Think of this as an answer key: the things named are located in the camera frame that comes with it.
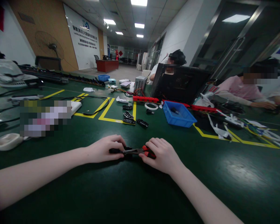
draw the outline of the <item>hand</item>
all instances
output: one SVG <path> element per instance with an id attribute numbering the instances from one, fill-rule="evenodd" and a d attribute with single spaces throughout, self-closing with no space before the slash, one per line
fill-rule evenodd
<path id="1" fill-rule="evenodd" d="M 99 163 L 123 158 L 122 153 L 110 154 L 109 149 L 116 148 L 123 151 L 124 146 L 126 146 L 125 141 L 120 135 L 110 135 L 80 149 L 83 150 L 84 163 Z"/>
<path id="2" fill-rule="evenodd" d="M 274 110 L 276 109 L 276 105 L 270 102 L 253 102 L 251 103 L 252 107 L 263 107 L 265 109 Z"/>
<path id="3" fill-rule="evenodd" d="M 145 145 L 156 155 L 156 159 L 151 159 L 142 153 L 139 154 L 146 164 L 170 176 L 185 168 L 172 145 L 166 140 L 162 138 L 152 138 Z"/>

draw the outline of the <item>wall sign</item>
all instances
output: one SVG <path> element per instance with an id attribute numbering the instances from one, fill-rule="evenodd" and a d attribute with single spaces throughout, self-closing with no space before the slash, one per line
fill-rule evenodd
<path id="1" fill-rule="evenodd" d="M 96 67 L 94 55 L 100 57 L 97 27 L 63 4 L 79 70 Z"/>

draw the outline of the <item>white tape roll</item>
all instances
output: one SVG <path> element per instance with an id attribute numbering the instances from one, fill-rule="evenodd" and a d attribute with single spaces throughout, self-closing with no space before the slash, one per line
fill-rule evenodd
<path id="1" fill-rule="evenodd" d="M 154 103 L 145 103 L 145 105 L 144 105 L 147 109 L 149 109 L 149 110 L 157 110 L 159 107 L 158 107 L 158 105 L 157 104 L 154 104 Z"/>

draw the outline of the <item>power supply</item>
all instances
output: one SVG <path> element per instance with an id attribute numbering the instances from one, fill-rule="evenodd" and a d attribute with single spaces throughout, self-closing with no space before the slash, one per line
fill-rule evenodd
<path id="1" fill-rule="evenodd" d="M 134 87 L 134 91 L 136 89 L 142 89 L 142 91 L 144 92 L 145 87 L 146 87 L 146 82 L 147 82 L 147 77 L 144 76 L 138 76 L 135 80 L 135 87 Z"/>

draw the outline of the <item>reception desk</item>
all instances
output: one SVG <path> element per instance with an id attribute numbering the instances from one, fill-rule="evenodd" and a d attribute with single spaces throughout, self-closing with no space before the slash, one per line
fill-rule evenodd
<path id="1" fill-rule="evenodd" d="M 96 66 L 98 72 L 111 72 L 118 69 L 119 61 L 118 60 L 96 60 Z"/>

